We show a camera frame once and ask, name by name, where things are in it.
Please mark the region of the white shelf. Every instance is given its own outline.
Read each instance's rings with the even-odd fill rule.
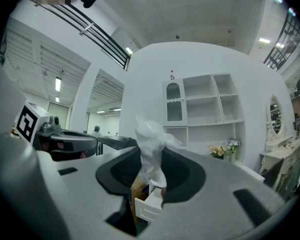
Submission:
[[[218,93],[222,95],[236,94],[236,88],[230,74],[217,74],[213,76]]]
[[[186,127],[165,127],[166,134],[172,134],[182,143],[181,148],[187,148],[187,128]]]
[[[217,97],[189,99],[186,101],[188,125],[215,124],[222,121]]]
[[[245,152],[244,116],[231,75],[203,75],[162,83],[165,132],[181,141],[181,149],[209,155],[208,146],[241,140],[236,158]]]
[[[243,119],[238,95],[221,96],[220,101],[225,122]]]
[[[188,151],[207,156],[210,154],[208,146],[222,146],[235,138],[233,124],[189,126],[188,134]]]
[[[216,96],[217,90],[211,75],[202,75],[183,79],[185,97],[190,96]]]
[[[192,124],[189,125],[189,127],[200,127],[200,126],[221,126],[221,125],[229,125],[229,124],[236,124],[236,123],[243,123],[244,120],[231,120],[231,121],[225,121],[225,122],[216,122],[216,123],[206,123],[206,124]]]
[[[209,98],[216,98],[216,97],[217,95],[213,95],[213,96],[192,95],[192,96],[187,96],[185,100],[191,101],[191,100],[209,99]]]
[[[238,96],[237,94],[235,93],[232,93],[232,94],[222,94],[222,95],[219,95],[220,97],[232,97],[232,96]]]

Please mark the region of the wall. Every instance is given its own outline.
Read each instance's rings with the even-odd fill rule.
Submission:
[[[90,113],[87,133],[93,133],[95,126],[100,126],[102,136],[115,136],[119,133],[119,122],[120,116],[101,116],[97,113]]]
[[[66,129],[68,107],[50,103],[48,113],[59,118],[61,129]]]
[[[48,111],[49,104],[50,104],[49,100],[47,100],[45,98],[41,98],[41,97],[33,95],[33,94],[30,94],[25,91],[22,91],[22,93],[26,97],[27,102],[37,104],[38,106],[43,108],[45,111]]]
[[[294,113],[282,77],[262,63],[238,51],[196,42],[151,44],[135,52],[124,86],[119,134],[135,138],[135,116],[163,123],[162,82],[175,78],[231,73],[241,100],[246,130],[243,163],[255,168],[267,137],[266,106],[275,94],[286,115],[288,134],[293,135]]]
[[[264,8],[265,0],[235,1],[233,8],[237,17],[235,50],[244,54],[250,53],[261,25]]]
[[[104,116],[103,118],[104,136],[116,136],[116,133],[119,135],[120,116]]]
[[[82,9],[83,13],[89,14],[91,11]],[[30,0],[22,0],[11,14],[11,17],[36,31],[39,31],[48,38],[56,41],[69,50],[78,54],[91,63],[95,70],[102,69],[115,79],[125,84],[126,71],[116,62],[105,55],[98,45],[86,36],[79,35],[79,31],[60,19],[53,13],[38,6]],[[102,26],[109,26],[105,29],[110,35],[115,31],[115,27],[108,23],[101,23],[102,18],[95,18],[95,23]]]

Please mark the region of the white vanity table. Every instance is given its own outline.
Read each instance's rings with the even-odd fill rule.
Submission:
[[[274,190],[279,190],[284,176],[288,176],[290,171],[293,170],[294,165],[300,160],[300,138],[292,140],[289,147],[281,146],[274,151],[264,151],[260,155],[262,156],[262,161],[259,174],[264,169],[269,170],[280,159],[284,159],[276,182],[272,187]]]
[[[272,186],[273,190],[280,192],[285,190],[283,188],[288,185],[294,166],[300,160],[300,138],[295,139],[292,135],[288,135],[284,111],[282,111],[280,103],[274,95],[271,96],[267,104],[266,116],[267,140],[265,151],[260,154],[262,160],[259,174],[269,170],[283,159],[281,169]],[[280,125],[279,129],[275,129],[275,125]]]

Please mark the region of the shelf compartment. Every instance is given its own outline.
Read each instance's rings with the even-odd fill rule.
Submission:
[[[186,127],[165,127],[166,134],[172,134],[178,141],[181,141],[182,146],[187,146],[187,128]]]
[[[188,151],[208,156],[208,146],[223,146],[235,138],[235,124],[189,126],[188,134]]]
[[[182,121],[182,106],[181,101],[167,102],[167,121],[168,122],[179,122]]]
[[[220,123],[221,109],[217,97],[186,100],[188,125],[206,125]]]
[[[223,120],[242,120],[243,114],[238,95],[227,95],[220,97]]]
[[[220,96],[237,94],[230,74],[217,74],[213,78]]]
[[[185,97],[216,96],[217,90],[211,75],[202,75],[183,79]]]

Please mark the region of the black slot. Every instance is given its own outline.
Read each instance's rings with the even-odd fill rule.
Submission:
[[[72,173],[77,172],[77,171],[78,170],[74,167],[58,170],[58,172],[61,176],[67,175],[67,174],[72,174]]]
[[[266,210],[249,190],[240,189],[234,191],[233,194],[256,227],[270,218],[270,212]]]

